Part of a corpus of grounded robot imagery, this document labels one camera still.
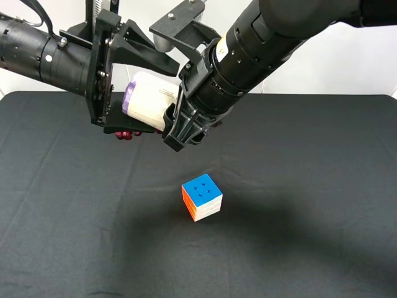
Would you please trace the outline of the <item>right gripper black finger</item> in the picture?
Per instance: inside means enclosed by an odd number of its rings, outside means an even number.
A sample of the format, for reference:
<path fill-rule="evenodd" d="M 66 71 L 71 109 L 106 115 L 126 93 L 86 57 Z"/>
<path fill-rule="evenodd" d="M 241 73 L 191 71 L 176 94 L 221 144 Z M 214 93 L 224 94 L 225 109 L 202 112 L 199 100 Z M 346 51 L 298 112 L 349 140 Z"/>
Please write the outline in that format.
<path fill-rule="evenodd" d="M 172 132 L 167 137 L 163 137 L 164 143 L 176 152 L 187 145 L 198 145 L 207 136 L 209 128 L 216 123 L 217 119 L 214 117 L 198 114 L 188 118 L 179 114 L 175 118 Z"/>
<path fill-rule="evenodd" d="M 175 104 L 171 104 L 165 111 L 163 115 L 163 120 L 164 120 L 164 130 L 162 132 L 163 137 L 167 137 L 173 130 L 174 128 L 174 122 L 175 122 L 175 117 L 174 117 L 174 112 L 176 109 Z"/>

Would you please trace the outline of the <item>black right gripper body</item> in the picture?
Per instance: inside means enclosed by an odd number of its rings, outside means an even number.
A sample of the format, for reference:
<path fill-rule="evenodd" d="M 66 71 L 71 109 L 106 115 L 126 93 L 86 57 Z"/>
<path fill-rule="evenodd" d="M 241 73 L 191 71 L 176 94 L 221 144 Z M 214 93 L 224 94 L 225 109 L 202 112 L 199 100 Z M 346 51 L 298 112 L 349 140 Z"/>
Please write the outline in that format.
<path fill-rule="evenodd" d="M 212 89 L 212 51 L 219 41 L 218 38 L 210 43 L 202 39 L 190 43 L 174 41 L 176 48 L 189 59 L 179 72 L 181 83 L 173 110 L 174 124 L 217 124 L 222 120 L 223 114 L 209 108 L 199 96 Z"/>

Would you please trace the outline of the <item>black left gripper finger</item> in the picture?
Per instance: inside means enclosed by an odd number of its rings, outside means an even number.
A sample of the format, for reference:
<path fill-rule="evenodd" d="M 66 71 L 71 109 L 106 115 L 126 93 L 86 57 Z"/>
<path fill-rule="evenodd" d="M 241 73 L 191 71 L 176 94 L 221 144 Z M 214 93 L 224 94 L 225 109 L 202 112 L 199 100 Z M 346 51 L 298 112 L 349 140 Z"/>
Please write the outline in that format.
<path fill-rule="evenodd" d="M 167 54 L 157 51 L 154 43 L 136 22 L 128 19 L 110 43 L 113 63 L 132 65 L 166 76 L 177 76 L 180 64 Z"/>
<path fill-rule="evenodd" d="M 122 102 L 114 101 L 110 109 L 104 114 L 104 133 L 112 134 L 116 132 L 141 132 L 155 133 L 155 128 L 133 119 L 122 111 Z"/>

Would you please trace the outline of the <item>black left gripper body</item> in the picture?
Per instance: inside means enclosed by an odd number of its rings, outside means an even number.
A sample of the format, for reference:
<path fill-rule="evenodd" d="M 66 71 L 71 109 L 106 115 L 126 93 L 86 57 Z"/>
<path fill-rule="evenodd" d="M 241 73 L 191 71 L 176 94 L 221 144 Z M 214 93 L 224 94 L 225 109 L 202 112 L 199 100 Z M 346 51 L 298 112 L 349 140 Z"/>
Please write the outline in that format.
<path fill-rule="evenodd" d="M 111 83 L 113 66 L 110 62 L 110 41 L 121 27 L 121 17 L 117 9 L 101 9 L 94 24 L 80 23 L 60 35 L 69 42 L 90 50 L 90 60 L 86 78 L 86 98 L 91 123 L 105 126 L 110 114 Z"/>

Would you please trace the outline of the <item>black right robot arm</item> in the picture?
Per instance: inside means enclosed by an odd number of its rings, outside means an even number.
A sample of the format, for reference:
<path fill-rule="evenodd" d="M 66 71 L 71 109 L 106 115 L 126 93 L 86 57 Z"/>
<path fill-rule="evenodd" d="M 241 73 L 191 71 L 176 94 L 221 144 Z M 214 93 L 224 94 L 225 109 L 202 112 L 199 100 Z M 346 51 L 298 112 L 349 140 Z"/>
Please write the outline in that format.
<path fill-rule="evenodd" d="M 308 39 L 330 25 L 396 24 L 395 1 L 252 1 L 220 37 L 193 16 L 151 26 L 162 52 L 188 59 L 177 102 L 164 114 L 164 142 L 175 151 L 198 144 L 253 87 L 282 66 Z"/>

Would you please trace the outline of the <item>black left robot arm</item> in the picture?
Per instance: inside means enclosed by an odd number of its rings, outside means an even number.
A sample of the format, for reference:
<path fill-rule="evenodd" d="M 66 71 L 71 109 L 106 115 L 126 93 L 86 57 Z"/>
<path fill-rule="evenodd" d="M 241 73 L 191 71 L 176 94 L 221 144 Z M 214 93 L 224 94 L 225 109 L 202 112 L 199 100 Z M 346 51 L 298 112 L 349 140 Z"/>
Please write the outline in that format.
<path fill-rule="evenodd" d="M 175 77 L 179 64 L 155 49 L 132 20 L 121 21 L 118 1 L 86 1 L 86 20 L 55 34 L 38 1 L 24 1 L 47 26 L 1 14 L 1 68 L 85 97 L 91 123 L 104 133 L 153 133 L 112 100 L 113 65 L 132 65 Z"/>

